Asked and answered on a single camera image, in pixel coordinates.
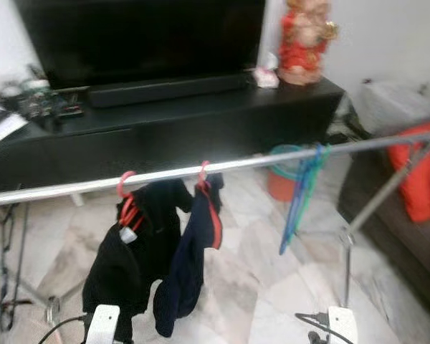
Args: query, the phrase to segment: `black tv screen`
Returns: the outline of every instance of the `black tv screen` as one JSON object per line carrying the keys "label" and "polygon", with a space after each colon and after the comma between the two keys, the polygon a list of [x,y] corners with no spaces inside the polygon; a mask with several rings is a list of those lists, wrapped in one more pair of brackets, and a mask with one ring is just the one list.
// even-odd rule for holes
{"label": "black tv screen", "polygon": [[254,67],[265,0],[15,0],[54,89]]}

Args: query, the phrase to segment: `electrical cable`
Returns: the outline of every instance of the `electrical cable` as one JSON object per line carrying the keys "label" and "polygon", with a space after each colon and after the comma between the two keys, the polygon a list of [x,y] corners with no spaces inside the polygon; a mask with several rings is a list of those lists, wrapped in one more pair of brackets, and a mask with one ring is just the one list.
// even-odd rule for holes
{"label": "electrical cable", "polygon": [[58,323],[57,325],[55,325],[51,330],[49,330],[49,332],[43,336],[43,338],[38,342],[38,344],[43,344],[44,341],[58,328],[60,328],[62,325],[67,324],[68,322],[72,322],[72,321],[83,321],[85,319],[84,315],[81,315],[79,317],[69,317],[68,319],[65,319],[64,321],[61,321],[60,323]]}
{"label": "electrical cable", "polygon": [[309,320],[310,319],[315,319],[316,321],[318,320],[318,315],[313,315],[313,314],[303,314],[303,313],[295,313],[295,317],[297,317],[299,320],[304,321],[305,323],[308,323],[312,326],[315,326],[316,328],[321,329],[322,331],[325,331],[327,333],[330,333],[331,335],[335,335],[336,337],[340,338],[341,340],[344,340],[347,344],[353,344],[349,339],[347,339],[346,337],[344,337],[343,335],[340,335],[339,333],[326,328],[325,326],[322,326],[320,323],[318,322],[314,322]]}

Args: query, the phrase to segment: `statue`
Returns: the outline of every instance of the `statue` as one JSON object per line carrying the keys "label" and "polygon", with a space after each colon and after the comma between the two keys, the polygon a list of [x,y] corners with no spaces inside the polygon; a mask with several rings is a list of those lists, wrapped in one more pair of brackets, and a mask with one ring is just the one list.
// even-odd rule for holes
{"label": "statue", "polygon": [[294,85],[318,82],[322,77],[320,55],[338,27],[327,21],[329,0],[288,0],[290,10],[282,18],[279,77]]}

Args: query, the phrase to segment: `metal rod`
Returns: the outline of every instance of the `metal rod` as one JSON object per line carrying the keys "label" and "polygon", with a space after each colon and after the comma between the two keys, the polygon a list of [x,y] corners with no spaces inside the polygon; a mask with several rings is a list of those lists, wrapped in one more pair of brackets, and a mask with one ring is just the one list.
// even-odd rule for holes
{"label": "metal rod", "polygon": [[[331,147],[330,154],[353,153],[357,151],[369,151],[373,149],[385,148],[390,145],[412,144],[417,142],[430,141],[430,132],[391,136],[386,138],[376,138],[365,140],[357,143],[344,143]],[[259,158],[248,158],[243,160],[228,161],[225,163],[213,163],[205,168],[207,173],[218,173],[225,171],[234,171],[240,168],[253,168],[270,166],[283,161],[296,159],[310,158],[316,154],[316,149],[304,149],[298,152],[274,154],[270,156],[262,156]],[[187,176],[195,176],[201,171],[200,166],[177,168],[169,171],[160,171],[152,173],[139,174],[128,178],[125,185],[136,185],[141,183],[149,183],[151,181],[159,181],[172,178],[183,178]],[[66,196],[70,194],[82,194],[84,192],[100,191],[107,188],[117,186],[120,178],[100,179],[97,181],[86,181],[81,183],[69,183],[54,186],[44,186],[40,188],[21,189],[19,191],[7,191],[0,193],[0,205],[12,204],[25,201],[36,201],[38,199],[49,199],[52,197]]]}
{"label": "metal rod", "polygon": [[363,207],[358,215],[351,221],[348,228],[344,231],[343,241],[345,242],[345,285],[342,306],[347,308],[350,294],[350,258],[352,246],[355,244],[353,235],[368,220],[374,211],[394,192],[410,172],[430,153],[430,142],[424,148],[415,152],[410,160],[385,183],[374,197]]}

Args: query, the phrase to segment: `clothing tag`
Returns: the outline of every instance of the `clothing tag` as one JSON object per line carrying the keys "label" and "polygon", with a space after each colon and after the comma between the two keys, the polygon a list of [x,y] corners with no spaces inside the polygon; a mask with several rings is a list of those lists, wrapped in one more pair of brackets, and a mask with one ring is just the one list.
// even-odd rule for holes
{"label": "clothing tag", "polygon": [[137,234],[129,227],[124,227],[120,230],[120,238],[125,244],[129,244],[137,239]]}

